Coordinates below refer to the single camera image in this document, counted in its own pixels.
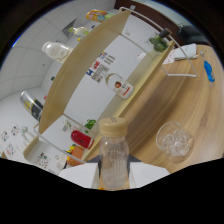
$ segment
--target label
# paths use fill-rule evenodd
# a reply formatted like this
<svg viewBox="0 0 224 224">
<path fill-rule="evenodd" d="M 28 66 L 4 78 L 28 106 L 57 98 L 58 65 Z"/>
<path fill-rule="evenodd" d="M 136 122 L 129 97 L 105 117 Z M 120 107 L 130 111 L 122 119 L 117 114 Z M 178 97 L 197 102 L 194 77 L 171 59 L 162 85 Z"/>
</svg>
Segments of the label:
<svg viewBox="0 0 224 224">
<path fill-rule="evenodd" d="M 103 80 L 103 78 L 106 77 L 108 71 L 109 71 L 109 68 L 101 64 L 99 65 L 98 69 L 94 72 L 92 79 L 100 83 Z"/>
<path fill-rule="evenodd" d="M 111 119 L 112 122 L 117 122 L 115 117 L 111 117 L 110 119 Z"/>
<path fill-rule="evenodd" d="M 124 99 L 127 99 L 129 96 L 131 96 L 132 92 L 134 91 L 134 87 L 124 79 L 115 82 L 114 86 L 114 92 Z"/>
</svg>

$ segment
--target clear glass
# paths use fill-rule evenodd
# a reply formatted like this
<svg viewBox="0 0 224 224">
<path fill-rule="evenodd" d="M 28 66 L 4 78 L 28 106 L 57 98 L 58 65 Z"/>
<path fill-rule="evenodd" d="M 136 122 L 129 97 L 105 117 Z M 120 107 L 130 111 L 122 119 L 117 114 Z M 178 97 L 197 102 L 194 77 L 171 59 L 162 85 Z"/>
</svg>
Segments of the clear glass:
<svg viewBox="0 0 224 224">
<path fill-rule="evenodd" d="M 100 142 L 101 172 L 108 190 L 121 188 L 127 179 L 129 147 L 125 137 L 106 138 Z"/>
<path fill-rule="evenodd" d="M 173 163 L 187 158 L 193 147 L 193 136 L 176 121 L 164 124 L 156 136 L 157 147 Z"/>
</svg>

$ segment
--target plastic container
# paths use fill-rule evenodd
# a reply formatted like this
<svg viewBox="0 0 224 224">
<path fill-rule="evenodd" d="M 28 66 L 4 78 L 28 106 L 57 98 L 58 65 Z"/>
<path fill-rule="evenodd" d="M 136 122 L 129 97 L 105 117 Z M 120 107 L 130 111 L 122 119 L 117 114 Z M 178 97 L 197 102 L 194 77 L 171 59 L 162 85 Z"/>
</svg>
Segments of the plastic container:
<svg viewBox="0 0 224 224">
<path fill-rule="evenodd" d="M 154 50 L 159 53 L 162 53 L 164 50 L 166 50 L 168 45 L 163 38 L 171 34 L 172 34 L 171 30 L 169 30 L 168 28 L 165 28 L 155 37 L 149 38 L 150 43 L 154 45 L 153 47 Z"/>
<path fill-rule="evenodd" d="M 38 121 L 40 121 L 43 105 L 28 91 L 23 91 L 20 101 L 27 111 Z"/>
<path fill-rule="evenodd" d="M 103 118 L 99 128 L 102 135 L 100 161 L 104 185 L 108 190 L 121 188 L 128 177 L 127 121 L 121 117 Z"/>
<path fill-rule="evenodd" d="M 114 16 L 114 14 L 106 12 L 106 11 L 102 11 L 102 10 L 97 10 L 97 9 L 92 9 L 86 14 L 86 18 L 88 20 L 94 20 L 97 22 L 103 22 L 111 18 L 112 16 Z"/>
<path fill-rule="evenodd" d="M 94 139 L 78 130 L 72 132 L 71 139 L 85 149 L 90 149 L 94 142 Z"/>
<path fill-rule="evenodd" d="M 42 51 L 46 53 L 48 57 L 60 62 L 61 64 L 65 62 L 73 49 L 74 48 L 65 44 L 50 41 L 46 42 L 42 47 Z"/>
<path fill-rule="evenodd" d="M 165 123 L 156 136 L 157 147 L 173 163 L 185 160 L 193 147 L 193 136 L 176 121 Z"/>
<path fill-rule="evenodd" d="M 105 78 L 107 86 L 123 99 L 128 99 L 134 92 L 134 87 L 116 73 Z"/>
</svg>

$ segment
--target shelf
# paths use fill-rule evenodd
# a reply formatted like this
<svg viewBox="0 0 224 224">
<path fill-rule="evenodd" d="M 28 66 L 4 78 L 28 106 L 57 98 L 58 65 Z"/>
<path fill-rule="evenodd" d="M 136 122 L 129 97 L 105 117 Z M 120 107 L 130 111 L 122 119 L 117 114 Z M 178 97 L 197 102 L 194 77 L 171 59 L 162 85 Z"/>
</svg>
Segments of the shelf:
<svg viewBox="0 0 224 224">
<path fill-rule="evenodd" d="M 158 54 L 157 52 L 149 52 L 142 59 L 139 66 L 135 69 L 135 71 L 131 74 L 128 81 L 133 84 L 135 87 L 134 93 L 127 99 L 123 100 L 119 96 L 115 96 L 113 100 L 110 102 L 108 107 L 104 110 L 98 121 L 103 117 L 123 117 L 125 113 L 130 109 L 131 105 L 137 100 L 140 94 L 143 92 L 144 87 L 148 85 L 150 80 L 153 78 L 157 70 L 161 67 L 162 63 L 166 59 L 169 52 L 172 50 L 174 46 L 174 42 L 169 42 L 169 47 L 162 54 Z M 99 129 L 99 122 L 96 122 L 93 131 L 97 131 Z M 87 161 L 97 148 L 99 148 L 101 136 L 98 134 L 95 138 L 94 144 L 91 150 L 83 153 L 82 159 Z"/>
<path fill-rule="evenodd" d="M 40 134 L 63 115 L 83 75 L 100 53 L 121 34 L 129 14 L 129 11 L 120 12 L 104 21 L 71 52 L 49 90 L 41 115 L 38 130 Z"/>
<path fill-rule="evenodd" d="M 101 139 L 101 136 L 98 134 L 99 120 L 109 116 L 123 117 L 143 92 L 145 86 L 153 78 L 157 70 L 161 67 L 163 61 L 174 46 L 173 41 L 169 42 L 169 47 L 161 54 L 154 50 L 144 52 L 144 49 L 141 49 L 141 52 L 142 50 L 143 52 L 141 53 L 142 57 L 138 57 L 138 66 L 135 67 L 133 72 L 129 73 L 130 75 L 128 74 L 127 79 L 127 81 L 134 86 L 134 93 L 127 100 L 123 100 L 117 95 L 112 98 L 91 130 L 93 133 L 96 133 L 92 148 L 90 150 L 84 150 L 81 159 L 66 153 L 65 150 L 67 151 L 69 147 L 74 144 L 70 135 L 62 131 L 61 119 L 65 114 L 66 106 L 86 71 L 88 71 L 96 58 L 99 57 L 100 53 L 103 52 L 111 42 L 122 36 L 129 15 L 130 11 L 128 10 L 119 12 L 95 27 L 76 46 L 54 79 L 43 108 L 40 123 L 34 128 L 34 131 L 39 137 L 43 138 L 54 148 L 82 163 L 85 163 L 91 154 L 99 147 Z M 126 38 L 125 41 L 135 44 L 133 41 L 128 40 L 128 38 Z"/>
<path fill-rule="evenodd" d="M 34 127 L 34 132 L 39 135 L 40 138 L 42 138 L 45 142 L 53 146 L 58 151 L 62 152 L 63 154 L 69 156 L 70 158 L 75 159 L 76 161 L 80 163 L 85 163 L 81 158 L 77 158 L 66 151 L 69 150 L 69 147 L 74 144 L 74 142 L 71 140 L 71 133 L 68 131 L 64 131 L 64 118 L 68 118 L 66 115 L 60 116 L 50 127 L 48 127 L 43 134 L 40 134 L 38 132 L 39 124 L 37 124 Z M 83 132 L 84 128 L 81 125 L 79 126 L 79 130 Z M 94 138 L 94 134 L 89 130 L 89 136 Z"/>
</svg>

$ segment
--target white packaging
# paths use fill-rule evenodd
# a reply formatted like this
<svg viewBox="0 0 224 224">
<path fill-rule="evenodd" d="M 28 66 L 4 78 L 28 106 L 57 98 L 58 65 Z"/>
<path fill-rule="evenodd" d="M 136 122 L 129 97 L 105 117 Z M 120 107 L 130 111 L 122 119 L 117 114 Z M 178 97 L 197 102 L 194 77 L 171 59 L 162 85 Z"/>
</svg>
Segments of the white packaging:
<svg viewBox="0 0 224 224">
<path fill-rule="evenodd" d="M 68 56 L 71 54 L 74 48 L 71 48 L 65 44 L 57 42 L 46 42 L 42 51 L 47 54 L 50 58 L 63 64 Z"/>
</svg>

